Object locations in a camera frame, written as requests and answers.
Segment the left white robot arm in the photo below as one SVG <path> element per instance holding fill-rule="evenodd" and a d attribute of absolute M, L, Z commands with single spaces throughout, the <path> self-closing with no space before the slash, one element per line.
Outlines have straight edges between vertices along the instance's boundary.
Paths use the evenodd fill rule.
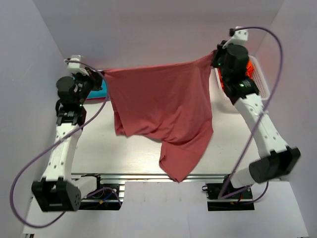
<path fill-rule="evenodd" d="M 60 78 L 57 83 L 56 137 L 48 165 L 31 190 L 43 212 L 76 211 L 88 194 L 99 198 L 105 186 L 97 175 L 71 178 L 71 168 L 78 140 L 82 134 L 87 111 L 83 104 L 91 91 L 104 87 L 104 75 L 86 67 L 83 72 Z"/>

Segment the dusty red t-shirt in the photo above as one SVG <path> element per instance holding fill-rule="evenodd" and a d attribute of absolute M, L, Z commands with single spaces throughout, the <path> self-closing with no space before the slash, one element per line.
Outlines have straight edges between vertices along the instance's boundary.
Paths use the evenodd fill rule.
<path fill-rule="evenodd" d="M 156 66 L 105 70 L 117 135 L 160 141 L 160 168 L 181 182 L 213 135 L 209 91 L 213 53 Z"/>

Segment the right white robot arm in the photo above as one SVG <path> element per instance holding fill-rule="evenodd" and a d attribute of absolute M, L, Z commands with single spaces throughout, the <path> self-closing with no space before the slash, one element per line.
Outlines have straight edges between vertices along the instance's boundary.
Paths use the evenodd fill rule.
<path fill-rule="evenodd" d="M 290 174 L 301 153 L 291 148 L 281 137 L 269 118 L 260 91 L 246 75 L 248 51 L 244 46 L 223 40 L 218 44 L 211 65 L 220 72 L 222 89 L 231 104 L 241 114 L 255 141 L 259 159 L 247 168 L 235 170 L 227 176 L 224 193 L 231 198 L 241 193 L 242 187 L 263 183 Z"/>

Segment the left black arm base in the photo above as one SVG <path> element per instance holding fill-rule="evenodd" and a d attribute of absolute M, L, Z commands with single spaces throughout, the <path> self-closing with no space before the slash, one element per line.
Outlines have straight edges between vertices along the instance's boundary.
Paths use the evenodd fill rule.
<path fill-rule="evenodd" d="M 83 198 L 80 210 L 119 211 L 124 199 L 125 181 L 96 174 L 97 189 Z"/>

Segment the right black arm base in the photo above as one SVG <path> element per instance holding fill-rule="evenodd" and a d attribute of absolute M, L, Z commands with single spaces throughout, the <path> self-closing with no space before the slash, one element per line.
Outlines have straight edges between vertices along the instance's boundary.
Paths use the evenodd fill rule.
<path fill-rule="evenodd" d="M 206 183 L 202 191 L 207 195 L 208 211 L 254 211 L 253 194 L 250 186 L 234 188 L 231 182 L 224 190 L 221 189 L 229 175 L 226 175 L 222 183 Z"/>

